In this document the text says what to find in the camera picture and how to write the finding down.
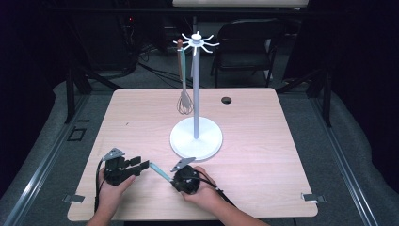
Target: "finger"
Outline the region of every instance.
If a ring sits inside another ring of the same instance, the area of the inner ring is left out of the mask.
[[[188,196],[185,192],[181,191],[180,194],[183,196],[183,199],[186,200],[186,197]]]
[[[105,168],[101,168],[99,171],[99,182],[104,180],[104,170]]]
[[[201,172],[201,173],[199,174],[199,177],[200,177],[200,178],[202,178],[202,179],[207,179],[207,180],[209,180],[212,184],[216,185],[215,180],[214,180],[208,173],[206,173],[206,171],[205,171],[204,168],[199,167],[199,166],[196,166],[196,167],[194,167],[194,169],[195,169],[196,171]]]
[[[120,191],[124,192],[129,186],[132,185],[133,181],[135,180],[135,176],[132,175],[130,177],[128,177],[126,180],[124,180],[122,183],[120,183],[118,185],[118,188],[120,189]]]

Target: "black cable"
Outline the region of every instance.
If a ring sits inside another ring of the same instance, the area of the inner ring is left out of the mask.
[[[104,183],[105,181],[106,181],[106,179],[104,178],[103,181],[102,181],[101,184],[100,184],[99,191],[101,191],[101,188],[103,187],[103,183]]]
[[[203,173],[203,172],[201,172],[201,171],[198,171],[198,173],[202,174],[202,176],[204,176],[204,177],[206,178],[206,180],[211,181],[211,180],[205,175],[205,173]]]
[[[139,62],[138,64],[139,64],[141,67],[143,67],[144,69],[146,69],[146,70],[148,70],[148,71],[150,71],[150,72],[165,73],[165,74],[172,75],[172,76],[174,76],[174,77],[179,77],[179,75],[176,74],[176,73],[170,73],[170,72],[166,72],[166,71],[161,71],[161,70],[153,69],[153,68],[151,68],[151,67],[149,67],[149,66],[147,66],[147,65],[144,65],[144,64],[142,64],[142,63],[140,63],[140,62]]]
[[[99,188],[99,174],[100,174],[100,167],[103,163],[103,160],[99,162],[99,165],[97,166],[97,171],[96,171],[96,198],[94,200],[94,213],[97,211],[97,208],[99,207],[99,197],[100,197],[100,188]]]
[[[148,44],[145,47],[141,48],[141,52],[138,55],[141,60],[144,62],[149,62],[150,61],[150,52],[156,50],[156,48],[152,44]]]
[[[199,181],[205,182],[206,184],[208,184],[208,185],[210,185],[211,187],[213,187],[213,188],[216,190],[217,194],[219,194],[219,196],[221,196],[222,199],[223,199],[224,201],[230,203],[232,206],[235,206],[235,204],[232,203],[232,201],[223,193],[223,190],[221,190],[219,187],[217,187],[217,186],[214,185],[212,182],[210,182],[209,179],[208,179],[208,180],[205,180],[205,179],[197,178],[197,177],[182,177],[182,178],[183,178],[183,179],[194,179],[194,180],[199,180]]]
[[[158,76],[158,78],[160,78],[164,83],[166,83],[167,85],[171,86],[172,88],[177,88],[177,87],[171,85],[171,84],[170,84],[169,82],[167,82],[165,79],[169,79],[169,80],[172,80],[172,81],[174,81],[174,82],[179,82],[179,83],[180,83],[180,80],[179,80],[179,79],[177,79],[177,78],[174,79],[174,78],[171,78],[171,77],[167,77],[167,76],[165,76],[165,75],[163,75],[163,74],[160,74],[158,71],[156,71],[156,70],[150,68],[150,67],[147,66],[147,65],[144,65],[144,64],[142,64],[142,63],[140,63],[140,62],[138,62],[138,65],[140,65],[141,67],[143,67],[145,70],[147,70],[147,71],[149,71],[149,72],[151,72],[151,73],[154,73],[156,76]]]

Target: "white mug tree stand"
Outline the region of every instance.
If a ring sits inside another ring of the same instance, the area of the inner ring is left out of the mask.
[[[214,156],[220,149],[223,136],[219,126],[213,121],[200,117],[200,48],[206,53],[212,53],[204,45],[217,46],[206,43],[213,36],[203,40],[199,32],[191,39],[182,34],[187,40],[184,50],[193,48],[191,76],[193,77],[194,117],[179,121],[170,133],[170,145],[181,158],[195,157],[196,161],[206,160]]]

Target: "table top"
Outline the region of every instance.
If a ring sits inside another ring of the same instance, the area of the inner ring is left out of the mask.
[[[309,0],[173,0],[174,7],[305,8]]]
[[[111,149],[126,159],[141,156],[170,177],[181,159],[170,146],[170,132],[181,120],[176,104],[180,89],[120,89],[115,91],[76,190],[85,196],[73,202],[69,220],[93,215],[95,172]],[[230,97],[231,103],[221,102]],[[223,134],[219,152],[202,166],[227,197],[255,218],[314,217],[317,206],[301,199],[311,188],[300,162],[287,121],[273,89],[201,89],[199,115],[215,122]],[[215,219],[185,202],[164,178],[145,169],[123,195],[113,219],[191,220]]]

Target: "gray carpet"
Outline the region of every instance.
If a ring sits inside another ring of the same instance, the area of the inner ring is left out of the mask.
[[[284,47],[279,50],[276,67],[273,72],[271,87],[277,89],[284,85],[281,81],[293,40],[287,39]],[[169,55],[150,52],[143,55],[140,62],[152,68],[176,73],[173,67],[176,57],[171,51]],[[213,77],[209,76],[212,56],[201,55],[201,85],[205,88],[213,86]],[[128,89],[152,89],[179,87],[177,82],[165,77],[159,77],[144,68],[137,66],[136,70],[124,77],[112,79],[116,84]],[[65,194],[73,194],[80,180],[89,152],[98,133],[101,121],[108,106],[112,91],[97,81],[90,80],[94,91],[88,97],[76,93],[82,100],[82,111],[78,112],[71,127],[86,129],[81,141],[68,141],[72,132],[69,128],[67,136],[59,145],[61,150],[48,174],[36,199],[22,220],[23,225],[84,225],[84,222],[70,222],[67,219],[69,204],[63,202]],[[262,73],[242,75],[241,73],[220,75],[220,87],[262,87]],[[333,149],[324,132],[323,124],[317,119],[311,100],[304,94],[306,84],[294,89],[293,92],[279,95],[285,117],[293,134],[304,170],[308,176],[314,194],[324,195],[327,202],[318,204],[319,213],[315,218],[300,218],[297,225],[363,225],[359,211],[353,202],[351,194],[334,159]],[[23,194],[24,188],[33,176],[36,168],[46,154],[54,146],[58,135],[65,130],[66,90],[65,84],[55,88],[56,104],[44,126],[35,147],[25,161],[8,192],[0,201],[0,224],[3,224],[10,211]],[[356,175],[364,195],[375,214],[379,225],[399,225],[399,195],[389,189],[378,171],[371,163],[371,151],[367,139],[359,126],[346,110],[339,98],[333,95],[331,104],[332,129],[343,147],[345,156]],[[271,225],[294,225],[292,219],[266,218]]]

